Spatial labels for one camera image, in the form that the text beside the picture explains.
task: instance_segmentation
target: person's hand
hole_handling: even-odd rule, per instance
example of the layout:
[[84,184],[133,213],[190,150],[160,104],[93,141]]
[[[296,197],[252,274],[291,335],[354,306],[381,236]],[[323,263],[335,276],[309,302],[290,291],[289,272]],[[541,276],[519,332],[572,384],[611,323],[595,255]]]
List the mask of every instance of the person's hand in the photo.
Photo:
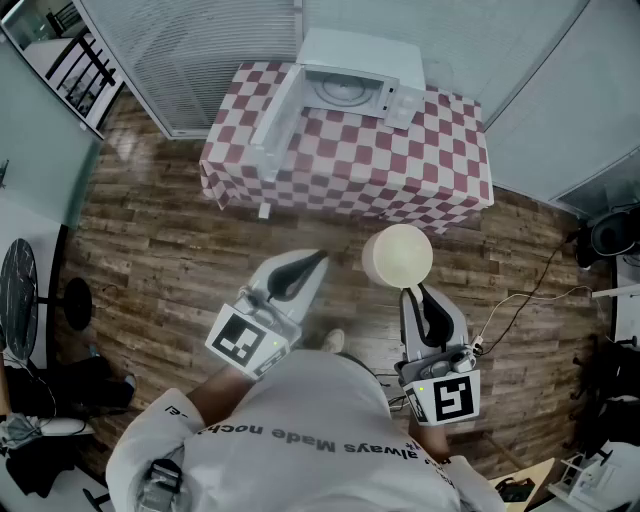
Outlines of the person's hand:
[[421,427],[413,414],[409,420],[409,435],[424,448],[436,462],[449,458],[449,443],[444,425],[435,427]]
[[254,384],[240,370],[227,365],[187,398],[198,409],[205,425],[210,426],[227,419]]

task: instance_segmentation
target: cable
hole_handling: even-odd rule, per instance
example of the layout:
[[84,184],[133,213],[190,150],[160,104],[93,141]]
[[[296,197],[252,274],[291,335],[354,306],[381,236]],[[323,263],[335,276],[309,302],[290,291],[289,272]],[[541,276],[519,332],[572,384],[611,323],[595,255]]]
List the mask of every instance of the cable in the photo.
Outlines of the cable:
[[9,354],[4,354],[4,357],[5,359],[9,359],[9,361],[13,361],[18,366],[26,370],[33,380],[39,380],[42,383],[42,385],[47,388],[47,391],[49,392],[49,396],[51,396],[51,401],[53,402],[53,417],[55,417],[58,414],[58,407],[56,404],[56,399],[53,396],[53,392],[51,391],[51,388],[49,387],[49,385],[40,377],[36,377],[35,375],[33,375],[33,373],[31,373],[31,370],[29,370],[29,368],[27,368],[27,366],[23,364],[22,361],[17,360],[15,357],[10,356]]
[[566,293],[563,293],[562,295],[558,295],[557,297],[534,297],[533,295],[527,294],[527,293],[514,293],[513,295],[509,295],[506,299],[501,300],[500,302],[498,302],[498,304],[493,308],[493,311],[491,312],[491,314],[489,315],[489,319],[486,321],[486,323],[484,324],[484,327],[482,328],[482,330],[480,331],[479,336],[482,336],[484,334],[485,329],[487,328],[487,325],[489,325],[489,322],[491,321],[491,318],[493,318],[493,314],[496,312],[496,310],[505,302],[507,302],[510,299],[513,299],[514,297],[529,297],[530,299],[533,300],[558,300],[561,299],[562,297],[566,297],[567,295],[569,295],[571,292],[573,292],[574,290],[578,290],[579,288],[586,288],[587,290],[589,290],[591,293],[593,293],[593,290],[591,288],[589,288],[588,286],[574,286],[573,288],[571,288],[571,290],[569,290]]
[[557,252],[562,249],[562,247],[564,246],[564,244],[566,244],[567,242],[570,242],[571,240],[573,240],[575,237],[577,236],[576,233],[573,233],[571,235],[569,235],[567,237],[566,240],[563,240],[562,243],[556,247],[553,252],[551,253],[551,256],[549,256],[549,259],[547,260],[547,264],[544,267],[544,271],[542,272],[542,275],[540,276],[540,279],[538,279],[538,282],[535,286],[535,288],[531,291],[530,294],[527,295],[527,300],[524,301],[524,303],[518,308],[518,310],[516,311],[516,314],[513,315],[513,318],[511,319],[511,322],[509,322],[509,325],[507,326],[507,328],[502,332],[502,334],[500,335],[500,337],[498,338],[498,340],[491,345],[491,347],[489,348],[489,350],[487,350],[486,352],[483,350],[482,346],[478,347],[477,349],[477,353],[475,354],[476,357],[480,357],[480,356],[484,356],[486,354],[488,354],[489,352],[491,352],[494,347],[500,343],[503,338],[507,335],[507,333],[509,332],[509,330],[511,329],[511,326],[515,323],[516,318],[518,318],[518,315],[520,314],[520,311],[522,311],[524,309],[524,307],[529,303],[529,301],[531,300],[531,297],[533,296],[534,293],[536,293],[538,291],[538,288],[540,288],[540,285],[542,284],[542,281],[544,279],[544,277],[547,275],[547,271],[549,270],[549,266],[551,265],[551,260],[553,260],[553,257],[557,254]]

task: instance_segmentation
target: white t-shirt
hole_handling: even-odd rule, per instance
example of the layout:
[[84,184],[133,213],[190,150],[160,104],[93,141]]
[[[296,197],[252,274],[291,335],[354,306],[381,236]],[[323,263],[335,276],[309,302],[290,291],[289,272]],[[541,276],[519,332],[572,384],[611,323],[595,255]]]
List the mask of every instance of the white t-shirt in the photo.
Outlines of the white t-shirt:
[[292,352],[208,428],[181,392],[167,391],[109,460],[117,512],[135,509],[151,462],[182,444],[194,512],[505,510],[464,457],[440,466],[396,428],[369,372],[324,352]]

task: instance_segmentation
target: wooden floor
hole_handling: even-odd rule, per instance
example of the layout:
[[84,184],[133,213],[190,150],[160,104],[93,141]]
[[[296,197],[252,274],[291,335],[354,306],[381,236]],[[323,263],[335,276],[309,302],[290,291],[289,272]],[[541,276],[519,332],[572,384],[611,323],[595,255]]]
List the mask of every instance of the wooden floor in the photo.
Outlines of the wooden floor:
[[[167,141],[128,93],[103,132],[105,145],[60,279],[60,290],[73,277],[87,280],[95,309],[81,333],[58,313],[61,362],[83,359],[96,345],[118,375],[136,376],[135,411],[169,387],[188,391],[221,366],[204,340],[221,305],[233,301],[257,265],[288,250],[319,248],[329,251],[331,264],[306,332],[318,337],[340,326],[350,353],[377,373],[392,371],[402,353],[398,294],[370,283],[360,267],[364,242],[384,224],[282,209],[268,222],[258,221],[255,209],[221,212],[201,193],[202,143]],[[493,207],[431,238],[435,257],[427,282],[463,310],[470,335],[500,300],[533,289],[546,259],[576,227],[567,214],[516,194],[495,189],[495,196]],[[609,284],[607,267],[580,271],[566,245],[540,293]],[[485,332],[487,347],[521,303],[518,297],[497,311]],[[475,421],[450,427],[454,450],[489,477],[513,468],[479,439],[482,431],[525,463],[562,454],[574,428],[568,413],[577,407],[569,399],[579,375],[572,359],[590,353],[590,334],[608,331],[609,304],[602,306],[604,316],[584,289],[527,306],[505,339],[479,360],[482,411]],[[400,394],[397,384],[385,391]],[[97,438],[112,448],[135,414],[94,420]],[[395,417],[406,424],[408,408]],[[84,456],[101,473],[109,451],[88,446]]]

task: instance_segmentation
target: clothes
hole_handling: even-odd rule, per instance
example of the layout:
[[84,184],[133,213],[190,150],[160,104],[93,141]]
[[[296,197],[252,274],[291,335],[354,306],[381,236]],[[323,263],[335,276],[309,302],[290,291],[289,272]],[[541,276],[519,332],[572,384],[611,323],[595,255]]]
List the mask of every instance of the clothes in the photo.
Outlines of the clothes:
[[55,479],[62,471],[74,468],[75,439],[66,437],[41,437],[10,450],[7,472],[25,496],[35,492],[46,498]]
[[[49,418],[57,416],[82,417],[92,407],[126,408],[134,388],[126,382],[111,382],[109,363],[104,357],[91,357],[66,366],[37,370],[5,367],[11,409],[25,416]],[[53,400],[49,389],[55,397]]]
[[395,427],[370,373],[325,352],[291,353],[208,428],[182,393],[167,391],[109,460],[117,512],[134,510],[151,462],[182,444],[194,512],[505,510],[463,457],[443,468]]

